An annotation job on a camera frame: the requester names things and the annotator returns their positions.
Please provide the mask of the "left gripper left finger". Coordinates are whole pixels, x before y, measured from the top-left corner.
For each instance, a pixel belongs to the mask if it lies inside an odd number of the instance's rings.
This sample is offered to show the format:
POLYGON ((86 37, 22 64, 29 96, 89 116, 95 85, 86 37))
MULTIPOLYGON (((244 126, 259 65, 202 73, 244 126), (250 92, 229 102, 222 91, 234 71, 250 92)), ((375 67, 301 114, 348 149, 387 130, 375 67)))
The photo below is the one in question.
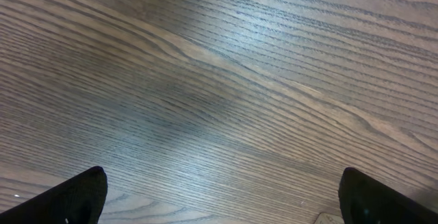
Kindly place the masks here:
POLYGON ((93 166, 1 213, 1 224, 97 224, 106 196, 107 175, 93 166))

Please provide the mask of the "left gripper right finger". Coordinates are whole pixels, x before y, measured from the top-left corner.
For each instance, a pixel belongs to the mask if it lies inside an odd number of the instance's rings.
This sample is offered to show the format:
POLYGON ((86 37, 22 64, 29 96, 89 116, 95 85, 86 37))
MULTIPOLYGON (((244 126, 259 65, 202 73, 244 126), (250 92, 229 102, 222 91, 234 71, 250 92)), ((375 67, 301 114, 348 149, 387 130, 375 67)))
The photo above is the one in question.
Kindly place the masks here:
POLYGON ((437 213, 361 171, 347 167, 339 183, 345 224, 437 224, 437 213))

